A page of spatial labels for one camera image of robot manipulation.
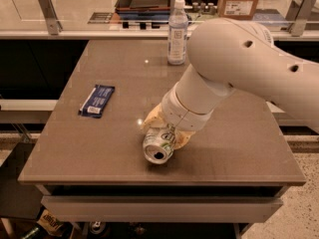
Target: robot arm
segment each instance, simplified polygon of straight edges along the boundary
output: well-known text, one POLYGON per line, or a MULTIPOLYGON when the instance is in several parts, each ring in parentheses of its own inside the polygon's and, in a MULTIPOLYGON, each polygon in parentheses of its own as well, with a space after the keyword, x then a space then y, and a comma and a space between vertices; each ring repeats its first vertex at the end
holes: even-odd
MULTIPOLYGON (((196 28, 187 43, 190 66, 163 97, 153 118, 175 135, 179 146, 209 120, 234 89, 276 104, 319 132, 319 66, 274 47, 270 33, 253 22, 214 19, 196 28)), ((154 128, 150 120, 147 127, 154 128)), ((171 145, 175 147, 176 139, 171 145)), ((166 162, 170 149, 150 148, 146 158, 166 162)))

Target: silver can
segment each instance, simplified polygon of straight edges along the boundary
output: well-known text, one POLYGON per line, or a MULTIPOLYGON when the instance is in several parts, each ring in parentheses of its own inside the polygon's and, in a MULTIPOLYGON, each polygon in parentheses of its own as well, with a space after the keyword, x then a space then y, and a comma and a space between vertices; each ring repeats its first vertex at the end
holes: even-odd
POLYGON ((143 142, 146 159, 155 164, 163 164, 172 156, 175 134, 172 127, 151 127, 143 142))

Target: plastic bottle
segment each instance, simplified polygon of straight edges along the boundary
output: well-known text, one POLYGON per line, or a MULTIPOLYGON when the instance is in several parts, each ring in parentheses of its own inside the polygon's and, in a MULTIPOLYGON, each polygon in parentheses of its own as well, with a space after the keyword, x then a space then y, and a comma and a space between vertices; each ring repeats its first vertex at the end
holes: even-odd
POLYGON ((174 10, 168 19, 167 60, 172 65, 181 65, 185 61, 188 19, 184 5, 184 0, 175 0, 174 10))

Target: white bottle cap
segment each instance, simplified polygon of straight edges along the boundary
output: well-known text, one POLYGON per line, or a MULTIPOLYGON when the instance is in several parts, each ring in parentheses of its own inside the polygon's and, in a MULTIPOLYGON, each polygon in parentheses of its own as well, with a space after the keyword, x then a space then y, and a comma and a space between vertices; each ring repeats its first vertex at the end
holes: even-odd
POLYGON ((185 7, 185 1, 184 0, 175 0, 175 4, 173 6, 175 9, 183 9, 185 7))

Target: brown tabletop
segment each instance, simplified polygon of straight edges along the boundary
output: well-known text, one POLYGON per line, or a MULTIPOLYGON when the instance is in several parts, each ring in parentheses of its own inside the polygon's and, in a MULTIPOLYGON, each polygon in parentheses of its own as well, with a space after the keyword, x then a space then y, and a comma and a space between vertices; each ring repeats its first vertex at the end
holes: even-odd
POLYGON ((178 81, 166 41, 90 41, 19 181, 81 185, 301 185, 266 102, 237 91, 164 165, 143 154, 143 120, 178 81), (101 119, 78 115, 95 84, 115 86, 101 119))

